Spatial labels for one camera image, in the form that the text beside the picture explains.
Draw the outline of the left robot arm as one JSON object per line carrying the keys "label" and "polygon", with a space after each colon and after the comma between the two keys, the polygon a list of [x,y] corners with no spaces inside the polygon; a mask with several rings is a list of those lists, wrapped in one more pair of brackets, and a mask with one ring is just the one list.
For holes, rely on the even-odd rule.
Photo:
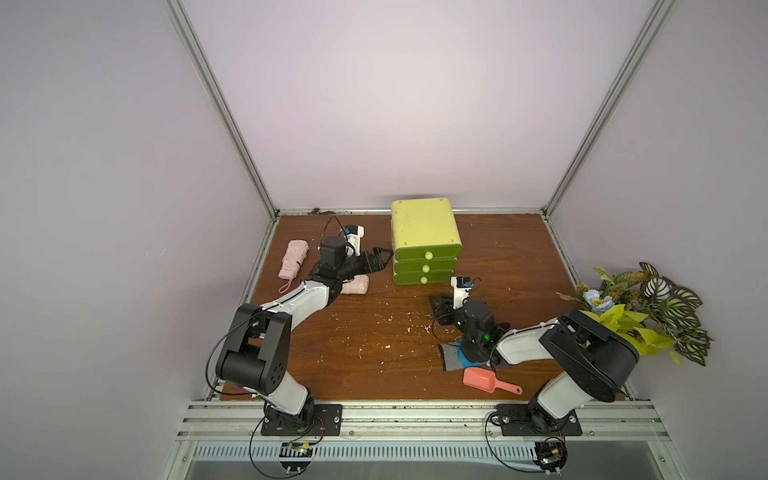
{"label": "left robot arm", "polygon": [[353,235],[322,241],[318,262],[298,287],[262,305],[243,304],[221,341],[215,375],[261,397],[273,412],[305,424],[314,418],[308,388],[288,372],[291,333],[311,315],[332,304],[345,284],[384,270],[389,248],[362,251]]}

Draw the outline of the yellow-green drawer cabinet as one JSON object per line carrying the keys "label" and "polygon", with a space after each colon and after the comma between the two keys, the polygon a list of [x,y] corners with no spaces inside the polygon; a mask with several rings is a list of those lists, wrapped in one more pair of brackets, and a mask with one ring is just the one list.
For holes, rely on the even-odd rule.
{"label": "yellow-green drawer cabinet", "polygon": [[391,204],[393,280],[400,286],[449,283],[463,243],[447,198]]}

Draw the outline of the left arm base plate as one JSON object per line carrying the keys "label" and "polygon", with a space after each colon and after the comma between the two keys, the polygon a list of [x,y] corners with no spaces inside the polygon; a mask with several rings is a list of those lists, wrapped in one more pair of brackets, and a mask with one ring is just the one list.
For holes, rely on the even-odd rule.
{"label": "left arm base plate", "polygon": [[343,419],[341,404],[310,404],[297,415],[289,415],[271,404],[264,405],[262,436],[339,436]]}

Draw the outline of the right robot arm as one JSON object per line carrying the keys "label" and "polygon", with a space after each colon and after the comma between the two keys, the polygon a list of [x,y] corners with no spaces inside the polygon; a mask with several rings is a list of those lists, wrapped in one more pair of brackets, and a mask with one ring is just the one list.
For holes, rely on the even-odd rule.
{"label": "right robot arm", "polygon": [[597,400],[615,401],[637,365],[638,349],[618,333],[571,309],[532,327],[498,323],[485,302],[457,303],[447,294],[429,298],[434,320],[454,326],[462,338],[440,346],[444,369],[495,371],[522,363],[553,360],[561,373],[529,401],[526,421],[541,430],[566,423],[572,411]]}

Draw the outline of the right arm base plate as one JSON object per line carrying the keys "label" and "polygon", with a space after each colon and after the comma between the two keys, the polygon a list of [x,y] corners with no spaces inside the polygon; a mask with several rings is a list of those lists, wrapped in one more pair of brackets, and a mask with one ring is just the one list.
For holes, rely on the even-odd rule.
{"label": "right arm base plate", "polygon": [[550,416],[529,404],[498,404],[490,422],[501,429],[503,436],[581,436],[583,430],[574,410],[563,418]]}

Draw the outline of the pink umbrella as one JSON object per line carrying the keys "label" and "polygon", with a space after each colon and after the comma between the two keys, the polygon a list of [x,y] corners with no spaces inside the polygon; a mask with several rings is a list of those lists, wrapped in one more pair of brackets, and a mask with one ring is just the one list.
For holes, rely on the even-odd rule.
{"label": "pink umbrella", "polygon": [[365,295],[369,288],[368,275],[356,275],[352,280],[345,281],[341,293],[344,295]]}
{"label": "pink umbrella", "polygon": [[281,269],[278,278],[285,283],[279,288],[279,293],[286,293],[302,267],[309,251],[309,244],[302,239],[290,240],[282,258]]}

